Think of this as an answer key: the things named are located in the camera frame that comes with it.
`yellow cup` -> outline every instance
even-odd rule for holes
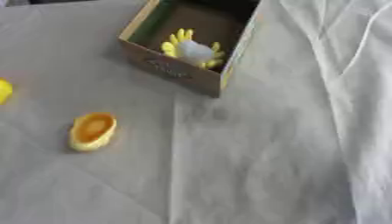
[[[12,84],[10,84],[7,80],[0,78],[0,104],[4,104],[11,95]]]

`yellow object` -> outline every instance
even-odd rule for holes
[[[164,42],[161,45],[162,51],[164,51],[164,55],[173,57],[173,58],[178,58],[178,53],[177,53],[177,46],[179,43],[185,40],[193,40],[193,30],[188,29],[179,29],[177,32],[177,35],[172,34],[169,37],[170,42]],[[221,49],[221,44],[218,42],[214,42],[213,46],[211,47],[213,50],[213,59],[210,59],[209,61],[203,62],[199,64],[199,67],[201,68],[206,68],[206,69],[211,69],[217,66],[220,66],[223,64],[223,56],[225,55],[224,52],[220,52]]]
[[[76,151],[95,151],[109,143],[117,120],[109,113],[92,113],[75,119],[69,145]]]
[[[0,104],[4,104],[11,95],[12,84],[10,84],[7,80],[0,78]]]

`white cloth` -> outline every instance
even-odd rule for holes
[[[392,222],[392,6],[264,0],[220,99],[129,65],[141,3],[0,10],[0,223]],[[120,129],[67,148],[76,116]]]

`box side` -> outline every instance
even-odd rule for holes
[[[122,45],[134,65],[202,94],[219,97],[221,81],[218,73],[166,57],[128,41],[122,41]]]
[[[152,11],[157,7],[160,0],[150,0],[140,11],[137,13],[135,18],[128,24],[127,27],[122,31],[118,37],[122,41],[128,41],[130,36],[137,30],[142,22],[151,14]]]
[[[235,47],[232,56],[228,60],[227,64],[225,65],[221,77],[220,77],[220,89],[223,90],[226,88],[228,85],[228,80],[230,79],[234,69],[235,65],[240,61],[245,49],[249,45],[249,41],[251,37],[253,36],[253,33],[255,31],[255,24],[258,23],[259,15],[258,11],[261,5],[260,3],[257,5],[255,8],[250,20],[248,21],[247,26],[245,27],[244,31],[242,32],[242,35],[240,37],[240,40],[238,41],[237,46]]]

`tablecloth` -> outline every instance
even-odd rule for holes
[[[1,223],[391,223],[390,1],[263,0],[220,99],[127,62],[143,3],[0,9]],[[115,139],[74,153],[94,111]]]

